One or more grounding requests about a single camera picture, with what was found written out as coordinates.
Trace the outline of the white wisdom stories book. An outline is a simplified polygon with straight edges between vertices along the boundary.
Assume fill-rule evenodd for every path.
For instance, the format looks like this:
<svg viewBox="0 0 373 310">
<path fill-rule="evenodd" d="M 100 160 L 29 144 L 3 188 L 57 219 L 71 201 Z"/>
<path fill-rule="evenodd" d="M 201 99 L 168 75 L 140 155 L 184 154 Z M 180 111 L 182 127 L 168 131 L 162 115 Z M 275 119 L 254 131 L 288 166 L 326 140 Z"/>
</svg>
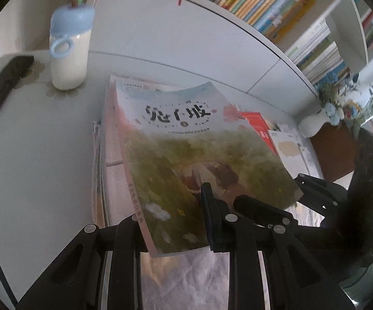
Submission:
<svg viewBox="0 0 373 310">
<path fill-rule="evenodd" d="M 116 83 L 139 90 L 173 91 L 176 87 L 128 76 L 111 76 L 102 119 L 93 123 L 92 214 L 95 225 L 117 225 L 134 213 L 128 191 L 115 115 Z"/>
</svg>

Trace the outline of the red puppet adventure book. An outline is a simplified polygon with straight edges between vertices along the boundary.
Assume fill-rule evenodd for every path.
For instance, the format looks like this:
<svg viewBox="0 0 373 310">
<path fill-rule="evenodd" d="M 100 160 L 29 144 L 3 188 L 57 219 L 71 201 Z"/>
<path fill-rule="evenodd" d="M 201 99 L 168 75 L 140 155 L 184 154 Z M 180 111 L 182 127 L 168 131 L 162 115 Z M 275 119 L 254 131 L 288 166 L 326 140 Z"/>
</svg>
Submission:
<svg viewBox="0 0 373 310">
<path fill-rule="evenodd" d="M 272 150 L 273 153 L 278 155 L 275 146 L 269 135 L 269 127 L 262 115 L 257 112 L 240 112 L 241 116 L 246 119 L 248 124 L 258 133 L 264 143 Z"/>
</svg>

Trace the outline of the meadow cover novel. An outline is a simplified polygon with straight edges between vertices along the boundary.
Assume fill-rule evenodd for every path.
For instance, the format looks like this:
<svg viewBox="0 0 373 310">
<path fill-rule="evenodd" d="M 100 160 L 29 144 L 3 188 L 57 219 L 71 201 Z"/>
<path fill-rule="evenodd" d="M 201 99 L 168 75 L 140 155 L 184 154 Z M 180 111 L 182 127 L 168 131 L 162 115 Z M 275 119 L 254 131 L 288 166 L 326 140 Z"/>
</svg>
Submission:
<svg viewBox="0 0 373 310">
<path fill-rule="evenodd" d="M 302 191 L 280 158 L 211 83 L 156 90 L 116 82 L 125 174 L 141 233 L 154 257 L 207 246 L 200 189 L 285 209 Z"/>
</svg>

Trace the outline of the grey quilted sleeve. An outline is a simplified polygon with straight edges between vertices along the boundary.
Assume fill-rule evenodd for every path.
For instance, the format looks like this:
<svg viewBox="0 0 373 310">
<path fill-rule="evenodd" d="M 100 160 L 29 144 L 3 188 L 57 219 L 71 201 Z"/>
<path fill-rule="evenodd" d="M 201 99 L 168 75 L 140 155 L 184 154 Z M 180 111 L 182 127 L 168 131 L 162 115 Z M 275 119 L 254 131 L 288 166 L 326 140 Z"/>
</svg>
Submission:
<svg viewBox="0 0 373 310">
<path fill-rule="evenodd" d="M 369 267 L 361 267 L 339 286 L 353 301 L 356 309 L 363 309 L 373 298 L 373 263 Z"/>
</svg>

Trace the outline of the brown wooden side cabinet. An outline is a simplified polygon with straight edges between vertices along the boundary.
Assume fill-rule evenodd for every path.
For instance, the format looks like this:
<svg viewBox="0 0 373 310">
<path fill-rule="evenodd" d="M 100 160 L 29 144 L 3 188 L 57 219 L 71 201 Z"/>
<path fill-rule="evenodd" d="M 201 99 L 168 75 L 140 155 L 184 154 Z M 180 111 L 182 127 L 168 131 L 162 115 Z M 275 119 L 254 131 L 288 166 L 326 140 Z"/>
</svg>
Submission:
<svg viewBox="0 0 373 310">
<path fill-rule="evenodd" d="M 362 131 L 355 137 L 345 123 L 341 127 L 326 123 L 310 138 L 325 180 L 334 182 L 351 173 L 364 158 Z"/>
</svg>

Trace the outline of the white back-cover book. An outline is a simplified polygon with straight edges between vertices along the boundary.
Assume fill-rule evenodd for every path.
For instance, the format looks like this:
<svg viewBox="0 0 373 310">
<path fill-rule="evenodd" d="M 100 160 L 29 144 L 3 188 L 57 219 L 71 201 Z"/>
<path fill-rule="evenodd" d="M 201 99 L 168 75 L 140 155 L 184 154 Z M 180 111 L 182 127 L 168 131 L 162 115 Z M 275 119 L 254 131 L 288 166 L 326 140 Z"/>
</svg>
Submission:
<svg viewBox="0 0 373 310">
<path fill-rule="evenodd" d="M 323 179 L 323 172 L 312 145 L 292 125 L 267 122 L 268 134 L 284 167 L 294 179 L 305 174 Z"/>
</svg>

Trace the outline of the white ceramic vase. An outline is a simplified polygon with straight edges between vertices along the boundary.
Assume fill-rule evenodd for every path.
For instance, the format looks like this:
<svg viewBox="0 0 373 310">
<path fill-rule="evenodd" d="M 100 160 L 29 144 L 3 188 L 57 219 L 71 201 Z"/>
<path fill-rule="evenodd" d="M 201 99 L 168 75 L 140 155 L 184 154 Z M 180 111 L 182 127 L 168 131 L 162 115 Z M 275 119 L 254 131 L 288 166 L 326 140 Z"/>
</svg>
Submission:
<svg viewBox="0 0 373 310">
<path fill-rule="evenodd" d="M 328 121 L 325 110 L 322 108 L 319 112 L 305 117 L 299 124 L 299 131 L 304 138 L 315 136 L 321 127 Z"/>
</svg>

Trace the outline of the blue artificial flowers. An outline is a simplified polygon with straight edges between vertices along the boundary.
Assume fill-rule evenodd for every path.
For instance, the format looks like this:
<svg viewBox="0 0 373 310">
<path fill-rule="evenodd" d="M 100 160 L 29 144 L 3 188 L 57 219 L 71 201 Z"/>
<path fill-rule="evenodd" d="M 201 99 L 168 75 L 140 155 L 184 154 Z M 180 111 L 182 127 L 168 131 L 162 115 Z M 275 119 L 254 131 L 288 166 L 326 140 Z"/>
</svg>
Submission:
<svg viewBox="0 0 373 310">
<path fill-rule="evenodd" d="M 335 72 L 327 73 L 315 84 L 321 107 L 328 116 L 328 122 L 338 127 L 343 121 L 350 121 L 359 116 L 362 108 L 346 96 L 350 91 L 356 91 L 359 74 L 350 72 L 339 78 Z"/>
</svg>

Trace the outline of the patterned ginkgo tablecloth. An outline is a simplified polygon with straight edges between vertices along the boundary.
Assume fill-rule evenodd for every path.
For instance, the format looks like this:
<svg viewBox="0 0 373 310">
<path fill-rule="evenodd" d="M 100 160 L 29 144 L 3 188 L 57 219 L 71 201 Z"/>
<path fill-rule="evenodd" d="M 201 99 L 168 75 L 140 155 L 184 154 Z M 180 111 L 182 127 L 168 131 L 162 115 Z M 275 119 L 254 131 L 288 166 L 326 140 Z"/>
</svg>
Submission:
<svg viewBox="0 0 373 310">
<path fill-rule="evenodd" d="M 141 288 L 145 309 L 226 309 L 229 256 L 203 243 L 203 216 L 191 206 L 144 205 L 143 213 L 157 244 L 166 253 L 141 254 Z"/>
</svg>

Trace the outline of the shelf book row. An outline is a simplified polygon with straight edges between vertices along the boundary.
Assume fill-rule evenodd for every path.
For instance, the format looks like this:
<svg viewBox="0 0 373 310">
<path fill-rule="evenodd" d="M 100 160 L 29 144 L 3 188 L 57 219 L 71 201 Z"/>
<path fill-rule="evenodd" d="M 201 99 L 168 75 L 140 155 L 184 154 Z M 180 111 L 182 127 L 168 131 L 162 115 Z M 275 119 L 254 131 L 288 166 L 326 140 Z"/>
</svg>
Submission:
<svg viewBox="0 0 373 310">
<path fill-rule="evenodd" d="M 373 11 L 363 0 L 209 0 L 277 45 L 318 86 L 373 58 Z"/>
</svg>

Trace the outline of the white bookshelf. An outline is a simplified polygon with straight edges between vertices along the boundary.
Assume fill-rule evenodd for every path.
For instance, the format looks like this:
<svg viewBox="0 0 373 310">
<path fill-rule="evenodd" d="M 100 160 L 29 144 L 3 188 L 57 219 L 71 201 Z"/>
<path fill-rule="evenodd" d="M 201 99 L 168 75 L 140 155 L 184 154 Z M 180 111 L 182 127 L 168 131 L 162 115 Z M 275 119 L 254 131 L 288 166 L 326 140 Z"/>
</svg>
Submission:
<svg viewBox="0 0 373 310">
<path fill-rule="evenodd" d="M 196 74 L 302 117 L 320 108 L 312 84 L 254 28 L 208 0 L 88 0 L 92 52 Z"/>
</svg>

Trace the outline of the white cup blue lid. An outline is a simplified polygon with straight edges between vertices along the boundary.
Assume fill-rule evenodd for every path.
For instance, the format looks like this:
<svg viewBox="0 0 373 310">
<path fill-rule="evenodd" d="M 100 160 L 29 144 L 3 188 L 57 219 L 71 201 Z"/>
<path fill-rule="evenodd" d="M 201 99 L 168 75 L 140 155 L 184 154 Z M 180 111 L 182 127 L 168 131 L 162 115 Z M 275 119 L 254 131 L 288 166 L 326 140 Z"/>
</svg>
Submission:
<svg viewBox="0 0 373 310">
<path fill-rule="evenodd" d="M 95 9 L 83 0 L 71 0 L 56 9 L 50 20 L 49 53 L 53 86 L 61 91 L 85 81 Z"/>
</svg>

